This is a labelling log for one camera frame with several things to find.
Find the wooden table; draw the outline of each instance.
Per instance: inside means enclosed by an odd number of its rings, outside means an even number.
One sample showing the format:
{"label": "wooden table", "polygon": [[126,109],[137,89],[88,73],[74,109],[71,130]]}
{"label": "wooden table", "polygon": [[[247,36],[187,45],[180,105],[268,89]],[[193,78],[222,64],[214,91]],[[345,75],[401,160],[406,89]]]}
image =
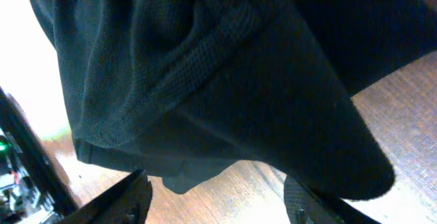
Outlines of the wooden table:
{"label": "wooden table", "polygon": [[[29,0],[0,0],[0,11],[0,84],[20,103],[59,177],[83,206],[127,174],[76,159],[55,50]],[[395,165],[397,181],[385,196],[351,204],[383,223],[437,223],[437,53],[353,100]],[[150,179],[154,198],[146,223],[289,223],[285,175],[263,163],[240,161],[185,195]]]}

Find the wooden surface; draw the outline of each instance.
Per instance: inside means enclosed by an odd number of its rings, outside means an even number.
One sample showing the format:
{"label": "wooden surface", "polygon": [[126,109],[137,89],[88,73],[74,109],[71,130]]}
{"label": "wooden surface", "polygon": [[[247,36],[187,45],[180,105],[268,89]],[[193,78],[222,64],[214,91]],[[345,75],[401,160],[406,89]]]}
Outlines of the wooden surface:
{"label": "wooden surface", "polygon": [[[63,183],[83,206],[126,173],[77,161],[56,52],[28,0],[0,0],[0,12],[0,85],[20,103]],[[395,165],[397,181],[385,196],[351,204],[383,223],[437,223],[437,53],[353,100]],[[146,223],[289,223],[284,179],[268,165],[240,161],[175,195],[151,177],[154,198]]]}

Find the clothing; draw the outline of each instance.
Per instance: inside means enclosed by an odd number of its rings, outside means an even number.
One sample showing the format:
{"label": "clothing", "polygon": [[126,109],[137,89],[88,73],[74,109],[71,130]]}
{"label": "clothing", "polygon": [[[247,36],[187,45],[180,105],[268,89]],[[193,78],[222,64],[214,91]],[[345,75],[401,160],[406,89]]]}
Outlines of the clothing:
{"label": "clothing", "polygon": [[387,192],[393,168],[350,96],[437,43],[421,0],[31,4],[78,159],[145,169],[177,193],[240,159],[334,197]]}

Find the light brown wood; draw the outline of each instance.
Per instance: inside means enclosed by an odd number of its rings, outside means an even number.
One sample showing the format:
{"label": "light brown wood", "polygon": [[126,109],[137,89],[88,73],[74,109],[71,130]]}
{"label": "light brown wood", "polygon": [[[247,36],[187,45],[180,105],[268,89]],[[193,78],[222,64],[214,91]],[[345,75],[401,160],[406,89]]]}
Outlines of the light brown wood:
{"label": "light brown wood", "polygon": [[[59,177],[83,206],[127,173],[76,159],[55,50],[29,0],[0,0],[0,12],[0,84],[20,103]],[[437,223],[437,53],[353,100],[395,165],[397,181],[385,196],[351,204],[383,223]],[[263,163],[240,161],[185,195],[150,179],[154,198],[146,223],[289,223],[285,175]]]}

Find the black garment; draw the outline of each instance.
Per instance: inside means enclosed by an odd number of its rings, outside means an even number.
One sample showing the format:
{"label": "black garment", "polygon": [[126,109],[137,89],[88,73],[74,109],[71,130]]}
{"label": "black garment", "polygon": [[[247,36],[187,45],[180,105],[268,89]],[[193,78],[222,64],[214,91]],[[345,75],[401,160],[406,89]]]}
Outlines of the black garment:
{"label": "black garment", "polygon": [[79,160],[143,168],[179,193],[239,159],[335,197],[385,193],[393,168],[350,95],[437,43],[420,0],[31,4]]}

